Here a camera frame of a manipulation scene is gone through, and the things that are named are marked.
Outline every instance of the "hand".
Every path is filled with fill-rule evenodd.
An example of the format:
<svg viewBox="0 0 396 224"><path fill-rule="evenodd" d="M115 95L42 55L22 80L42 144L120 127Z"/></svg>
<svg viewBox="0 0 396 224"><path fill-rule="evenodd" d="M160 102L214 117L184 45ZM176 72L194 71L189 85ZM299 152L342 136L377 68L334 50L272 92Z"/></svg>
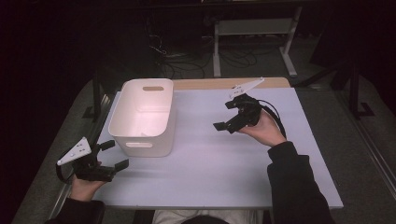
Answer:
<svg viewBox="0 0 396 224"><path fill-rule="evenodd" d="M105 183L107 182L78 179L74 175L70 198L81 202L90 202L95 192Z"/></svg>
<svg viewBox="0 0 396 224"><path fill-rule="evenodd" d="M247 126L238 132L248 134L268 147L274 147L286 142L286 138L280 132L274 119L264 110L262 110L260 120L256 126Z"/></svg>

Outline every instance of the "white table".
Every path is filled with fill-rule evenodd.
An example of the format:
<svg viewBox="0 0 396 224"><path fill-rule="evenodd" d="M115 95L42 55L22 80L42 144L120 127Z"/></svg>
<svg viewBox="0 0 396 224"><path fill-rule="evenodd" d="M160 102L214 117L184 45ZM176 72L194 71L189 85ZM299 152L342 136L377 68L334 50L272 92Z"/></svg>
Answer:
<svg viewBox="0 0 396 224"><path fill-rule="evenodd" d="M228 92L175 91L177 125L171 154L164 158L130 158L130 166L100 188L95 199L133 209L271 208L268 147L241 133L217 132L212 125L236 115L236 109L228 110L224 105L230 100ZM330 208L343 207L295 90L255 89L248 95L276 107L288 139L300 154L310 156L315 179ZM112 139L107 128L114 106L98 143ZM126 158L118 146L98 156L103 165Z"/></svg>

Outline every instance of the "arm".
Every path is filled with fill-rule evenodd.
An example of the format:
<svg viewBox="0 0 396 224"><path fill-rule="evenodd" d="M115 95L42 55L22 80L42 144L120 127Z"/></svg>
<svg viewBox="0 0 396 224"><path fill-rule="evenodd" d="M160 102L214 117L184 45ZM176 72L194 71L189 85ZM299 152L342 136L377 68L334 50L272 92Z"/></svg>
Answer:
<svg viewBox="0 0 396 224"><path fill-rule="evenodd" d="M275 223L334 223L314 179L308 156L301 156L264 111L258 124L239 131L271 147L268 166Z"/></svg>
<svg viewBox="0 0 396 224"><path fill-rule="evenodd" d="M64 202L61 212L46 224L81 223L98 224L102 222L105 204L92 201L94 193L105 184L103 181L88 181L74 176L72 192Z"/></svg>

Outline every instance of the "person's left hand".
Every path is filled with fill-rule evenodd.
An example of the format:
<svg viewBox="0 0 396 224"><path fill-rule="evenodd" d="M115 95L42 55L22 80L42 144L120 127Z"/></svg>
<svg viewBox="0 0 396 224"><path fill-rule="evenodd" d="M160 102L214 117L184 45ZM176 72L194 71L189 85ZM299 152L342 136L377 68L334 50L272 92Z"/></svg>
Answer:
<svg viewBox="0 0 396 224"><path fill-rule="evenodd" d="M105 181L89 181L78 179L75 175L73 176L72 192L69 198L81 201L90 202L95 192L102 187Z"/></svg>

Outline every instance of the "black sleeve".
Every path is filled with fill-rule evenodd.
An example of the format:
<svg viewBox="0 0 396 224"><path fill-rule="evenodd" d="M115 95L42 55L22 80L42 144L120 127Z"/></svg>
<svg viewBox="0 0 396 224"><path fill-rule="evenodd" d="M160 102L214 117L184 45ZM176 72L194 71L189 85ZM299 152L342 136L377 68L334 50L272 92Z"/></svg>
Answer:
<svg viewBox="0 0 396 224"><path fill-rule="evenodd" d="M283 223L334 223L329 205L314 179L309 157L298 155L292 142L269 151L274 220Z"/></svg>
<svg viewBox="0 0 396 224"><path fill-rule="evenodd" d="M46 224L99 224L102 223L105 204L99 201L88 203L66 199L61 212Z"/></svg>

